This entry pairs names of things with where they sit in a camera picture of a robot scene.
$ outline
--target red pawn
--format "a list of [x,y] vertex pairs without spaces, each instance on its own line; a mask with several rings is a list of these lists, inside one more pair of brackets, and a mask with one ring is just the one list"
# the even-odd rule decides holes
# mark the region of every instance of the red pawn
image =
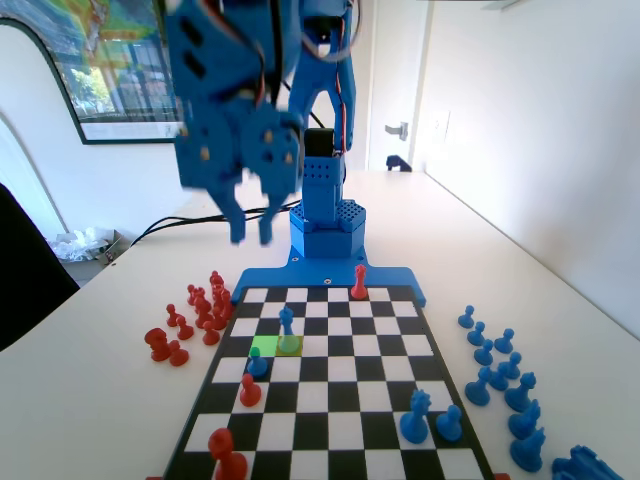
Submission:
[[202,337],[202,342],[205,345],[215,345],[220,341],[220,334],[214,330],[213,322],[204,322],[203,327],[207,332]]
[[169,342],[169,349],[171,350],[171,357],[169,357],[169,363],[174,367],[179,367],[187,363],[189,360],[189,352],[180,348],[180,342],[177,340],[171,340]]
[[182,315],[178,315],[178,319],[176,320],[178,326],[180,327],[180,331],[178,332],[178,338],[180,340],[188,340],[193,337],[193,327],[187,325],[187,321]]
[[242,391],[240,392],[240,403],[245,407],[253,407],[260,401],[262,389],[260,385],[253,383],[253,377],[250,373],[242,376]]
[[220,463],[216,480],[244,480],[247,476],[247,459],[233,451],[233,437],[228,428],[219,428],[209,437],[211,456]]
[[351,296],[356,300],[362,300],[367,298],[369,294],[364,287],[364,276],[367,274],[367,267],[364,265],[358,265],[356,267],[356,284],[351,289]]

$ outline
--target black square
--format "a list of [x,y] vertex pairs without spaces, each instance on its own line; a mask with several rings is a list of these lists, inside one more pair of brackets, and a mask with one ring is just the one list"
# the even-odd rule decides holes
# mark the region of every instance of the black square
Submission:
[[265,413],[295,413],[298,404],[298,382],[270,383]]
[[366,450],[396,450],[400,448],[396,422],[392,412],[362,412],[360,418],[362,419],[362,437]]
[[307,293],[307,302],[328,302],[329,289],[325,287],[310,287]]
[[352,318],[351,333],[353,335],[375,335],[376,326],[373,318]]
[[380,355],[383,357],[406,357],[407,350],[400,335],[378,335]]
[[374,317],[395,317],[391,302],[371,302]]
[[291,452],[256,452],[251,480],[289,480],[290,471]]
[[356,382],[329,382],[330,412],[359,412],[360,398]]
[[380,357],[356,357],[356,378],[359,382],[384,381],[384,367]]
[[267,302],[286,302],[287,301],[287,288],[285,287],[271,287],[267,291]]
[[302,357],[300,363],[301,382],[326,382],[329,380],[327,357]]
[[353,337],[351,337],[351,335],[329,337],[329,356],[352,357]]
[[329,478],[367,479],[364,450],[329,451]]
[[407,480],[445,480],[436,450],[403,450],[400,454]]
[[233,435],[234,451],[255,450],[258,447],[261,426],[261,413],[231,414],[228,428]]
[[349,302],[329,302],[329,317],[349,316]]
[[411,395],[417,390],[416,382],[387,382],[391,408],[394,412],[411,410]]
[[329,320],[326,318],[305,318],[304,334],[306,336],[308,335],[327,336],[329,334]]
[[298,413],[293,434],[294,450],[326,450],[329,448],[329,415]]
[[413,378],[416,380],[443,380],[444,375],[438,366],[436,357],[409,357]]

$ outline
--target blue chess piece on board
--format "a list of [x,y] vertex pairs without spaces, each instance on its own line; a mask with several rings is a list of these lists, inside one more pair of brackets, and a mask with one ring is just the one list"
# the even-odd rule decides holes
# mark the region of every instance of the blue chess piece on board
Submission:
[[524,412],[531,400],[529,399],[529,390],[536,386],[536,377],[533,373],[525,373],[520,379],[520,385],[516,388],[510,388],[504,393],[504,399],[511,408],[516,412]]
[[513,330],[507,328],[504,331],[502,338],[498,338],[493,346],[496,347],[496,350],[500,353],[511,353],[513,351],[513,345],[511,345],[511,339],[513,338]]
[[411,443],[422,443],[429,435],[429,427],[424,417],[429,412],[431,399],[422,390],[416,390],[411,395],[411,412],[400,418],[400,432]]
[[469,382],[464,387],[464,394],[467,398],[480,407],[484,407],[491,397],[487,390],[487,382],[491,379],[491,369],[489,367],[482,367],[478,372],[478,381]]
[[476,329],[467,333],[467,340],[471,345],[475,345],[479,347],[484,343],[484,336],[482,335],[484,332],[484,322],[476,322]]
[[473,318],[471,318],[471,315],[473,315],[473,311],[474,311],[473,306],[467,305],[467,308],[464,309],[464,315],[460,315],[458,317],[458,324],[461,327],[464,327],[464,328],[473,327]]

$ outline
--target red chess piece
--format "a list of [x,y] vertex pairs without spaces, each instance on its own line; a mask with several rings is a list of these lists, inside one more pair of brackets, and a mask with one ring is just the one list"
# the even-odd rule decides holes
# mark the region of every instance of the red chess piece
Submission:
[[364,287],[364,276],[367,274],[367,267],[364,265],[358,265],[356,267],[356,284],[351,289],[351,296],[356,300],[362,300],[367,298],[369,294]]
[[260,401],[262,389],[260,385],[253,383],[253,377],[250,373],[242,376],[242,391],[240,392],[240,403],[245,407],[253,407]]
[[171,357],[169,357],[169,363],[174,367],[184,365],[189,360],[189,352],[180,348],[180,342],[177,340],[171,340],[169,342],[169,349],[171,350]]
[[176,320],[178,326],[180,327],[180,331],[178,332],[178,338],[180,340],[188,340],[193,337],[193,327],[187,325],[187,321],[182,315],[178,315],[178,319]]
[[151,359],[154,362],[162,362],[171,356],[167,334],[161,328],[149,330],[144,336],[144,341],[151,347]]
[[220,463],[216,480],[244,480],[247,476],[247,459],[233,451],[233,437],[228,428],[219,428],[209,437],[211,456]]
[[205,345],[215,345],[220,341],[220,334],[213,328],[213,322],[204,322],[203,325],[207,333],[202,337],[202,341]]

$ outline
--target red chess piece on board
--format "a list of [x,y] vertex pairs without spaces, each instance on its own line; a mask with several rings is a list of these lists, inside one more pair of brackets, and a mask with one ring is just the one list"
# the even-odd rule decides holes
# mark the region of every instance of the red chess piece on board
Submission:
[[364,276],[367,274],[367,267],[364,265],[358,265],[356,267],[356,284],[351,289],[351,296],[356,300],[362,300],[367,298],[369,294],[364,287]]
[[247,476],[247,459],[233,451],[233,437],[228,428],[219,428],[209,437],[211,456],[220,462],[216,480],[244,480]]
[[149,330],[144,336],[144,341],[151,347],[151,359],[154,362],[162,362],[171,356],[167,334],[161,328]]

